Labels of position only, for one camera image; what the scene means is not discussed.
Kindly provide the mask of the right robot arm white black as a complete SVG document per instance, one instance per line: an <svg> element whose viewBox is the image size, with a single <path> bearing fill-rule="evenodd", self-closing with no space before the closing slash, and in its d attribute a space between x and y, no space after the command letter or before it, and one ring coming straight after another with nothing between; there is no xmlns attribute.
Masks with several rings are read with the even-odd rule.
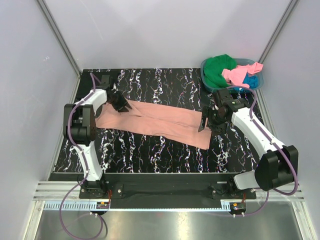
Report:
<svg viewBox="0 0 320 240"><path fill-rule="evenodd" d="M198 130L208 128L212 136L219 136L226 133L228 124L233 124L259 156L255 170L236 174L228 182L228 195L236 199L247 189L274 190L285 196L295 194L299 186L297 148L286 146L272 135L254 114L255 104L233 98L228 87L214 92L213 98L215 106L203 108Z"/></svg>

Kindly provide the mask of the left orange connector box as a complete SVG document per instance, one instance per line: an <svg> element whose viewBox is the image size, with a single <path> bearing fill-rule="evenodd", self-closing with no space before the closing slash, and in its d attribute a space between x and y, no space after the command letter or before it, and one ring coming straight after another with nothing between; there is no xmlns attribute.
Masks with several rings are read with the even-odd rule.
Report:
<svg viewBox="0 0 320 240"><path fill-rule="evenodd" d="M110 208L110 202L108 201L98 201L96 204L97 209L109 209Z"/></svg>

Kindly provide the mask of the bright pink t shirt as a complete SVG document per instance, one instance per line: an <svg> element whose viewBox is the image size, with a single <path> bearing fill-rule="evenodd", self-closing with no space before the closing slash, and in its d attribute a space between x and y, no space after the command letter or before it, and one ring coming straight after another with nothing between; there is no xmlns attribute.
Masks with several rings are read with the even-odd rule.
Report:
<svg viewBox="0 0 320 240"><path fill-rule="evenodd" d="M257 74L263 70L263 67L263 64L254 62L253 64L238 65L232 70L225 68L221 74L231 86L256 89L260 84Z"/></svg>

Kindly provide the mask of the folded black t shirt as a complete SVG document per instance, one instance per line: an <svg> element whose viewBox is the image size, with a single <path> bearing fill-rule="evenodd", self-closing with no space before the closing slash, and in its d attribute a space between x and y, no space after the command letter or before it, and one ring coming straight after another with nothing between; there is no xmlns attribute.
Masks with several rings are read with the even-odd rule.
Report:
<svg viewBox="0 0 320 240"><path fill-rule="evenodd" d="M119 69L85 69L80 76L80 82L75 95L75 100L79 101L83 99L90 90L93 89L93 80L91 77L93 74L93 80L95 86L98 89L100 86L107 84L112 88L117 85L118 77L121 71Z"/></svg>

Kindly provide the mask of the right orange connector box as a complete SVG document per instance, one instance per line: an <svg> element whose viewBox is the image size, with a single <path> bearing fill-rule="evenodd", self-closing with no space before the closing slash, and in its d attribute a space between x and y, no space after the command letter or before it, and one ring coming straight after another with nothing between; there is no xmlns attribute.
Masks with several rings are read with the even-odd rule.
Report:
<svg viewBox="0 0 320 240"><path fill-rule="evenodd" d="M245 210L247 205L245 202L234 202L230 205L231 209L234 211Z"/></svg>

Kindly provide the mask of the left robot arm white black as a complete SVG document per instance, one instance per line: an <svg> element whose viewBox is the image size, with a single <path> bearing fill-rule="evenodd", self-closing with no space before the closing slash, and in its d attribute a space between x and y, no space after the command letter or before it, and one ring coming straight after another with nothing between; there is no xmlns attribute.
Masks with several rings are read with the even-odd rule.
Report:
<svg viewBox="0 0 320 240"><path fill-rule="evenodd" d="M132 107L118 90L115 77L107 74L99 79L93 73L89 75L93 83L89 93L76 103L64 106L63 135L80 159L83 169L83 180L79 182L81 191L103 198L108 193L108 186L95 149L96 112L105 104L118 113L129 112Z"/></svg>

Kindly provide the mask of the blue plastic laundry basket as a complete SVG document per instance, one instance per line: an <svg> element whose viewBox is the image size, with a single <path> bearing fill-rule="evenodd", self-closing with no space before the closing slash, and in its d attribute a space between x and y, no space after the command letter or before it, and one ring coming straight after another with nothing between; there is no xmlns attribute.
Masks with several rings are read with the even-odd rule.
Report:
<svg viewBox="0 0 320 240"><path fill-rule="evenodd" d="M202 61L201 65L200 65L200 75L201 75L201 81L204 85L204 88L210 92L210 93L214 93L216 92L217 90L219 90L220 88L219 87L211 87L209 86L206 81L205 81L205 73L204 73L204 68L205 68L205 65L206 65L206 59ZM237 63L237 65L240 65L240 66L246 66L246 65L252 65L254 64L255 62L251 59L247 59L247 58L235 58L235 61ZM264 84L264 79L263 79L263 73L262 71L256 73L254 75L254 81L249 81L248 84L251 85L252 83L254 83L254 86L255 88L252 88L252 90L258 90L259 88L261 88Z"/></svg>

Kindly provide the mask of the green t shirt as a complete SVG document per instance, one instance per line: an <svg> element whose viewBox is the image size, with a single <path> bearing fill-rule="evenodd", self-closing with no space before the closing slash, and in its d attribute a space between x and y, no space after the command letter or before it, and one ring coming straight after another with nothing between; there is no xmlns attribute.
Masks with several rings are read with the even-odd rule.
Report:
<svg viewBox="0 0 320 240"><path fill-rule="evenodd" d="M211 88L226 88L229 86L222 72L224 69L233 70L237 62L228 54L210 57L205 61L203 67L204 81Z"/></svg>

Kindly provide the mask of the orange connector box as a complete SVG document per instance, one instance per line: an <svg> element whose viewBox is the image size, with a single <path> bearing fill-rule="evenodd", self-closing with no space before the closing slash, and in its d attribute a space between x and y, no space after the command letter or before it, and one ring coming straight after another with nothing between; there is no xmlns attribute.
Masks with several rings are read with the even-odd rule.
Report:
<svg viewBox="0 0 320 240"><path fill-rule="evenodd" d="M98 201L96 204L97 209L109 209L110 208L110 202L108 201Z"/></svg>
<svg viewBox="0 0 320 240"><path fill-rule="evenodd" d="M231 209L234 211L245 210L247 205L245 202L234 202L230 205Z"/></svg>

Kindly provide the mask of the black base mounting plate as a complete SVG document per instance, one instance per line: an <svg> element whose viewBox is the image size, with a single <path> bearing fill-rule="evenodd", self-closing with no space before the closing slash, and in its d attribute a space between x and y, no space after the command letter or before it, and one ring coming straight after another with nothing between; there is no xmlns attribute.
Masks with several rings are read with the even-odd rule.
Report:
<svg viewBox="0 0 320 240"><path fill-rule="evenodd" d="M110 200L111 208L213 209L221 200L254 200L252 189L237 190L233 173L107 173L85 181L81 199Z"/></svg>

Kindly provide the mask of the blue t shirt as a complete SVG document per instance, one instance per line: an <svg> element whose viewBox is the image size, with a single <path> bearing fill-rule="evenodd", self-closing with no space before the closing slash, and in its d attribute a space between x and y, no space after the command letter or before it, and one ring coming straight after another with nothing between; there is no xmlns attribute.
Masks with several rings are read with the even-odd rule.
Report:
<svg viewBox="0 0 320 240"><path fill-rule="evenodd" d="M238 74L231 79L231 85L239 89L256 89L259 86L259 79L256 75Z"/></svg>

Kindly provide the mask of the dusty pink t shirt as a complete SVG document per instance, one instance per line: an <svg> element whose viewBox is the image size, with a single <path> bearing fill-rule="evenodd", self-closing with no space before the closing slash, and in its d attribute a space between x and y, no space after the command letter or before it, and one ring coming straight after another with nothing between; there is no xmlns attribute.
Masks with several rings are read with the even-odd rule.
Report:
<svg viewBox="0 0 320 240"><path fill-rule="evenodd" d="M147 136L163 136L182 144L207 150L212 132L209 128L198 131L202 113L181 107L128 101L128 112L117 112L111 104L102 107L96 118L100 129L114 129Z"/></svg>

